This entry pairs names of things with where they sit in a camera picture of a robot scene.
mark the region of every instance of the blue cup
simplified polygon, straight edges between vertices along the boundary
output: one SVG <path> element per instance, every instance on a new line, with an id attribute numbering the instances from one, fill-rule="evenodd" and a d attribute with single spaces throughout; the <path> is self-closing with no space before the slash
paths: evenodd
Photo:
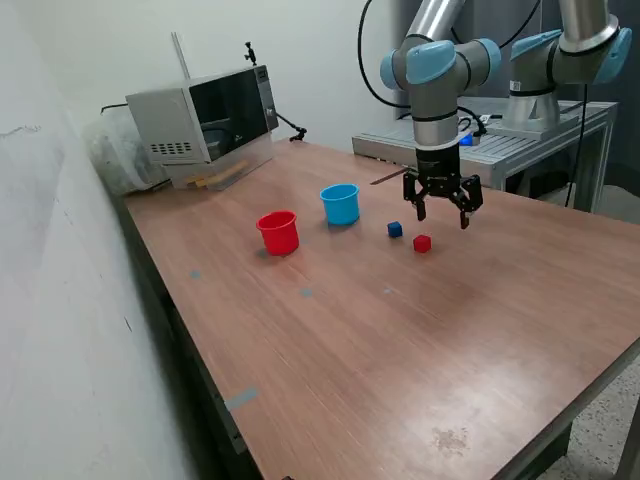
<path id="1" fill-rule="evenodd" d="M 358 192 L 360 188 L 352 183 L 341 183 L 320 192 L 324 211 L 331 225 L 351 225 L 360 217 Z"/>

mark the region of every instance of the table leg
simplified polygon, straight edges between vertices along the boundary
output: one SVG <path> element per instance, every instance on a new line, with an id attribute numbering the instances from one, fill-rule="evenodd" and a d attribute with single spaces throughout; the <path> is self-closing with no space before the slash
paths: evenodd
<path id="1" fill-rule="evenodd" d="M 567 454 L 573 422 L 531 462 L 516 480 L 535 480 Z"/>
<path id="2" fill-rule="evenodd" d="M 600 203 L 613 134 L 612 125 L 585 137 L 576 173 L 576 210 L 595 213 Z"/>
<path id="3" fill-rule="evenodd" d="M 627 442 L 622 451 L 615 480 L 638 480 L 640 478 L 640 403 L 631 421 Z"/>

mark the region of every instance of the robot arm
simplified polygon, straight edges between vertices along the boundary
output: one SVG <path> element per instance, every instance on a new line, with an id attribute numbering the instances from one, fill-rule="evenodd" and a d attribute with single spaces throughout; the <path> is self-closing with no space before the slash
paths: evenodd
<path id="1" fill-rule="evenodd" d="M 500 49 L 488 39 L 453 45 L 438 40 L 449 29 L 464 0 L 424 0 L 398 50 L 382 61 L 380 75 L 391 89 L 411 100 L 417 171 L 404 176 L 404 198 L 426 217 L 424 197 L 448 198 L 460 210 L 460 225 L 482 205 L 480 178 L 460 175 L 458 96 L 485 83 L 500 66 Z M 416 181 L 421 189 L 416 191 Z"/>
<path id="2" fill-rule="evenodd" d="M 604 83 L 615 78 L 631 46 L 608 0 L 559 0 L 564 32 L 556 30 L 513 45 L 513 80 L 503 125 L 542 130 L 560 118 L 555 88 L 567 83 Z M 488 39 L 453 45 L 448 35 L 465 0 L 424 0 L 398 50 L 382 61 L 380 76 L 411 100 L 417 171 L 404 176 L 404 198 L 418 220 L 424 197 L 444 197 L 460 209 L 461 227 L 482 205 L 480 179 L 460 175 L 457 97 L 482 85 L 500 67 L 498 46 Z M 415 182 L 421 189 L 416 191 Z"/>
<path id="3" fill-rule="evenodd" d="M 631 30 L 620 28 L 607 0 L 560 0 L 564 31 L 554 30 L 514 43 L 512 80 L 502 124 L 542 131 L 560 121 L 556 87 L 599 84 L 622 70 Z"/>

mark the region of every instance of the white wall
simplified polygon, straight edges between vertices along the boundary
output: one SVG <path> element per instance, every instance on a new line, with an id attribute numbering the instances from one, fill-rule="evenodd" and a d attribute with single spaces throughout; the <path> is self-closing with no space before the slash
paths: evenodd
<path id="1" fill-rule="evenodd" d="M 84 129 L 101 106 L 182 78 L 170 32 L 181 33 L 192 76 L 247 66 L 245 41 L 267 64 L 280 113 L 310 142 L 351 149 L 351 136 L 393 118 L 366 90 L 356 59 L 364 0 L 20 0 L 72 114 Z M 393 47 L 392 0 L 376 0 L 365 31 L 373 84 Z M 282 126 L 277 136 L 292 134 Z"/>
<path id="2" fill-rule="evenodd" d="M 116 215 L 2 1 L 0 45 L 0 478 L 196 478 Z"/>

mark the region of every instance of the blue object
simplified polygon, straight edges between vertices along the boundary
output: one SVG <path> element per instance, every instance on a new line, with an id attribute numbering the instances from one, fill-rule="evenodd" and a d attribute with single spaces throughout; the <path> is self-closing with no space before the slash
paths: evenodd
<path id="1" fill-rule="evenodd" d="M 398 82 L 396 81 L 396 76 L 393 73 L 393 55 L 396 53 L 395 50 L 389 52 L 383 59 L 380 64 L 380 78 L 382 79 L 382 83 L 387 88 L 391 90 L 402 90 Z"/>
<path id="2" fill-rule="evenodd" d="M 387 230 L 389 231 L 389 236 L 391 238 L 398 238 L 402 236 L 402 225 L 400 225 L 400 222 L 392 222 L 388 224 Z"/>
<path id="3" fill-rule="evenodd" d="M 447 73 L 456 63 L 456 49 L 449 40 L 413 47 L 407 54 L 407 81 L 420 85 Z"/>
<path id="4" fill-rule="evenodd" d="M 502 64 L 502 53 L 500 53 L 500 47 L 493 40 L 488 38 L 479 38 L 478 41 L 487 50 L 489 54 L 489 75 L 485 82 L 488 82 L 495 74 L 500 70 Z"/>
<path id="5" fill-rule="evenodd" d="M 550 32 L 539 33 L 538 35 L 518 40 L 511 48 L 511 61 L 560 35 L 562 35 L 562 30 L 551 30 Z"/>
<path id="6" fill-rule="evenodd" d="M 473 134 L 470 133 L 460 139 L 460 145 L 463 147 L 471 147 L 473 146 Z"/>
<path id="7" fill-rule="evenodd" d="M 360 189 L 352 183 L 332 185 L 320 192 L 324 202 L 324 211 L 331 225 L 351 225 L 360 217 L 358 192 Z"/>
<path id="8" fill-rule="evenodd" d="M 258 391 L 255 388 L 253 387 L 247 388 L 240 395 L 233 397 L 231 400 L 227 400 L 226 402 L 224 402 L 224 406 L 227 407 L 227 410 L 231 411 L 234 408 L 241 407 L 242 405 L 247 403 L 249 400 L 252 400 L 257 396 L 258 396 Z"/>
<path id="9" fill-rule="evenodd" d="M 613 45 L 609 48 L 609 53 L 607 53 L 604 62 L 600 65 L 600 70 L 598 70 L 593 81 L 594 84 L 607 83 L 618 76 L 624 66 L 624 62 L 627 60 L 632 37 L 633 34 L 630 28 L 623 28 L 618 32 Z"/>

